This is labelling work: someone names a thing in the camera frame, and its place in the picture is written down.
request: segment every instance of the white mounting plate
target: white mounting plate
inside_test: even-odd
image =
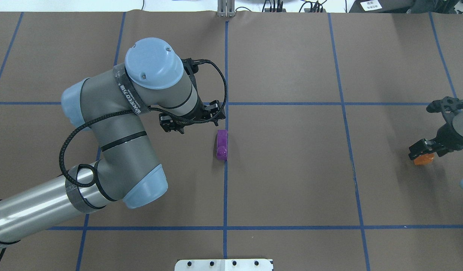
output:
[[[272,259],[179,260],[175,271],[273,271]]]

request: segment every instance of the white sticker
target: white sticker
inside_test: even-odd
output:
[[[365,11],[378,10],[382,8],[381,3],[379,3],[378,0],[360,2],[360,5],[362,5],[362,8]]]

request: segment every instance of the gray robotic arm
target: gray robotic arm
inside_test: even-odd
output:
[[[224,103],[205,106],[196,90],[197,65],[209,63],[225,84]],[[82,214],[90,214],[123,199],[129,208],[162,196],[168,183],[139,115],[159,111],[166,131],[183,133],[193,123],[224,119],[227,86],[223,74],[209,60],[181,60],[159,38],[144,38],[128,50],[125,63],[68,88],[61,105],[78,127],[59,156],[63,175],[0,201],[0,249],[21,238]],[[149,105],[157,104],[161,108]],[[64,167],[67,144],[89,127],[103,159]]]

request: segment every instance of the orange object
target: orange object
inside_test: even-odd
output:
[[[434,159],[433,153],[427,153],[414,159],[414,165],[425,165],[431,163]]]

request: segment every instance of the purple block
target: purple block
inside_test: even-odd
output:
[[[228,158],[228,131],[218,130],[216,136],[216,158],[218,160],[227,160]]]

